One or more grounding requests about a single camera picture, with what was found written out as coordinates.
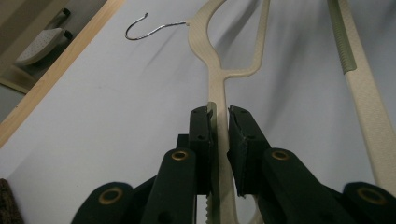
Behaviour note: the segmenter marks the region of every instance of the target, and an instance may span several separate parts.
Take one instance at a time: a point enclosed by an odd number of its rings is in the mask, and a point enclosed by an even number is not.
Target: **green strip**
[[[352,49],[347,38],[347,30],[343,22],[338,0],[328,0],[327,3],[332,19],[335,43],[337,44],[338,54],[340,55],[341,65],[345,74],[356,69],[355,58],[353,57]]]

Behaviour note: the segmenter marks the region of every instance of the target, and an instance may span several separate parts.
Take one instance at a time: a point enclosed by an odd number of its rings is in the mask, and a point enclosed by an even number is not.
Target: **hanger hook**
[[[159,26],[158,28],[156,28],[155,30],[149,32],[149,33],[146,34],[146,35],[141,35],[141,36],[139,36],[139,37],[129,37],[129,36],[128,36],[129,30],[130,30],[135,24],[137,24],[138,22],[140,22],[140,21],[142,21],[143,19],[145,19],[148,15],[149,15],[149,14],[146,12],[146,14],[145,14],[144,17],[138,19],[137,21],[134,21],[134,23],[132,23],[132,24],[128,27],[128,29],[126,29],[125,38],[127,38],[127,39],[129,39],[129,40],[139,40],[139,39],[146,38],[146,37],[148,37],[149,35],[152,35],[152,34],[156,33],[157,31],[161,30],[162,28],[165,28],[165,27],[168,27],[168,26],[175,26],[175,25],[186,24],[185,21],[179,21],[179,22],[175,22],[175,23],[168,23],[168,24],[164,24],[164,25],[162,25],[162,26]]]

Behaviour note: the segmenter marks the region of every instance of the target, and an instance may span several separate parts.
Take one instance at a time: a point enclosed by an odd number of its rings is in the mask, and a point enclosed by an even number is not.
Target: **brown textured object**
[[[5,179],[0,179],[0,223],[22,224],[23,220]]]

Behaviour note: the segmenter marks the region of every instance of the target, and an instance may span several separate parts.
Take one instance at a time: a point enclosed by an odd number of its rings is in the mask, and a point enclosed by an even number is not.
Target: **floor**
[[[73,36],[77,36],[105,2],[106,0],[85,0],[82,2],[70,0],[65,6],[70,10],[70,16],[66,17],[63,13],[59,14],[47,26],[47,29],[62,27],[70,31]],[[64,38],[64,40],[44,59],[37,63],[23,66],[21,69],[25,70],[36,79],[40,79],[69,44],[70,42]],[[23,96],[24,94],[18,91],[0,85],[0,121],[3,121],[7,117],[13,108],[18,105]]]

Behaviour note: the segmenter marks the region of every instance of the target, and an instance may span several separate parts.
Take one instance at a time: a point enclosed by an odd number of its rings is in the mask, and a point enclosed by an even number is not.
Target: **wooden strip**
[[[125,0],[107,0],[92,20],[49,68],[46,74],[0,124],[0,147],[20,127],[30,113],[55,85],[78,55],[88,46],[106,22],[117,12]]]

